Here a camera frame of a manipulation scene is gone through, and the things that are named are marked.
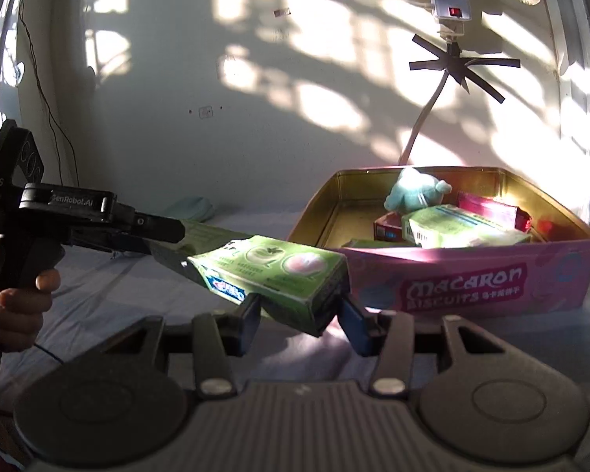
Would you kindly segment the person left hand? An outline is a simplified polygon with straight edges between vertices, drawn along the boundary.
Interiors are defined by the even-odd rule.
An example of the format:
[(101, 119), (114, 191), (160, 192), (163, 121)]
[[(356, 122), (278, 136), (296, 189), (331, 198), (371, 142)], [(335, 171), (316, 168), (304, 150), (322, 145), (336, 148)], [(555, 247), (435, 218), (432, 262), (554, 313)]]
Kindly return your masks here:
[(57, 269), (47, 269), (36, 278), (33, 288), (9, 288), (0, 293), (2, 352), (20, 353), (34, 346), (60, 281)]

